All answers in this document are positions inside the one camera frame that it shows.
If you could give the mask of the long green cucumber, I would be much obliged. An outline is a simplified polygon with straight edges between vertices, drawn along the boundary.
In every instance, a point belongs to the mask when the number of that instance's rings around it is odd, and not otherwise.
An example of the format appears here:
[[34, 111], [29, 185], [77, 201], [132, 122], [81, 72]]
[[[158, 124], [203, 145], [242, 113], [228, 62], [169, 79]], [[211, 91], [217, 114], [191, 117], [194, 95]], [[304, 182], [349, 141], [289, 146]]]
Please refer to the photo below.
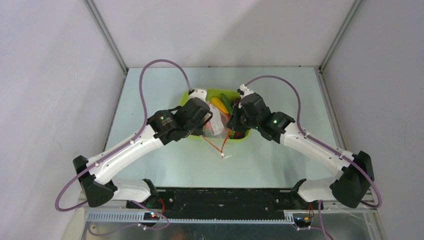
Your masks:
[[228, 111], [228, 114], [232, 115], [233, 114], [233, 106], [232, 106], [231, 102], [229, 101], [229, 99], [227, 98], [227, 96], [225, 94], [221, 93], [220, 97], [222, 99], [224, 106], [226, 107], [226, 109]]

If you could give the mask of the clear zip bag orange zipper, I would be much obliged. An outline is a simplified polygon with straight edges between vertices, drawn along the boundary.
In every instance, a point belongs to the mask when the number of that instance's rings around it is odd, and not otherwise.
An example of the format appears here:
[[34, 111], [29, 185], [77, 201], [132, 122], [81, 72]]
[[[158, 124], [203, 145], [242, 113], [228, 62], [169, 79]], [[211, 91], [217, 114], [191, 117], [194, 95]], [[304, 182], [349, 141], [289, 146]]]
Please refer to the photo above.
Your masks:
[[206, 146], [212, 154], [223, 160], [228, 154], [225, 152], [225, 146], [230, 139], [230, 129], [226, 127], [229, 117], [213, 106], [208, 104], [210, 111], [213, 113], [211, 120], [204, 126], [204, 135], [200, 139], [206, 143]]

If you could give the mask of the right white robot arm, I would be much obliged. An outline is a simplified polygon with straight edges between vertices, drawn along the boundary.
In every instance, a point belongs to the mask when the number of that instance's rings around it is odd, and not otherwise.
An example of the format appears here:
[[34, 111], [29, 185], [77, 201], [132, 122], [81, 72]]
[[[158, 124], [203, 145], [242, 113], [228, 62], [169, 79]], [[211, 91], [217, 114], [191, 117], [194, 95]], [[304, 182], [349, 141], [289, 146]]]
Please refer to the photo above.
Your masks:
[[364, 151], [355, 154], [324, 144], [300, 129], [291, 116], [272, 112], [257, 93], [242, 95], [227, 126], [236, 132], [258, 131], [264, 139], [302, 153], [330, 173], [327, 178], [296, 183], [290, 201], [297, 209], [304, 209], [318, 200], [336, 200], [346, 207], [356, 208], [374, 181], [369, 154]]

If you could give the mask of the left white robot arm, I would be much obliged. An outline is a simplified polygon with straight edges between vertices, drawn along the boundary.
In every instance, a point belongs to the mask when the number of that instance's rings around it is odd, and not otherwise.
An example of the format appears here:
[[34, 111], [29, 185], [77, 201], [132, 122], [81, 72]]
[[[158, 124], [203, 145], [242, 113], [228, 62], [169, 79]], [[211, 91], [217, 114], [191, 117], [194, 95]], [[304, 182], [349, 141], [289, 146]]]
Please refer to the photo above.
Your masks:
[[194, 97], [183, 106], [158, 110], [147, 119], [141, 134], [135, 133], [120, 145], [94, 157], [77, 156], [72, 163], [87, 204], [96, 208], [112, 200], [128, 200], [145, 208], [156, 206], [158, 193], [151, 180], [130, 181], [116, 174], [143, 155], [201, 130], [212, 116], [208, 104]]

